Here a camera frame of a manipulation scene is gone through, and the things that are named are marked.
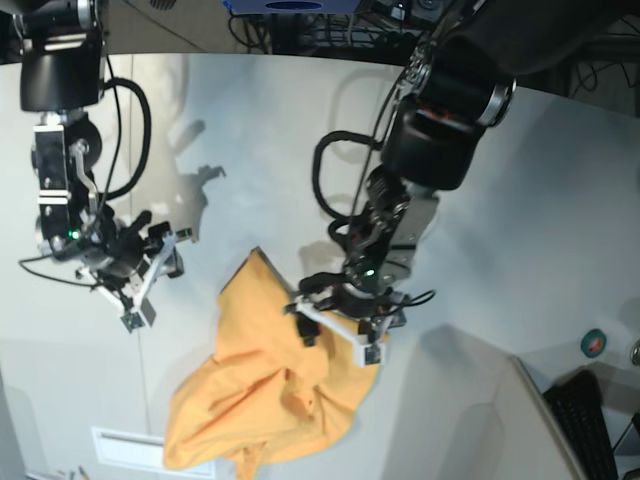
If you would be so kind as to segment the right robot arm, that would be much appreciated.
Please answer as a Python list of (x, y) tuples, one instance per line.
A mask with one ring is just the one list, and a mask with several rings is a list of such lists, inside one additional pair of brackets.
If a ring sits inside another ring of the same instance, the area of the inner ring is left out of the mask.
[[(4, 1), (1, 24), (9, 32), (3, 44), (16, 41), (20, 48), (20, 107), (40, 117), (31, 149), (39, 186), (40, 259), (78, 260), (91, 278), (90, 287), (111, 292), (152, 284), (160, 276), (181, 276), (176, 244), (189, 230), (154, 224), (148, 210), (123, 223), (108, 204), (141, 179), (150, 155), (152, 117), (140, 86), (111, 70), (107, 2)], [(140, 160), (123, 186), (98, 187), (93, 168), (103, 142), (87, 109), (118, 88), (139, 101)]]

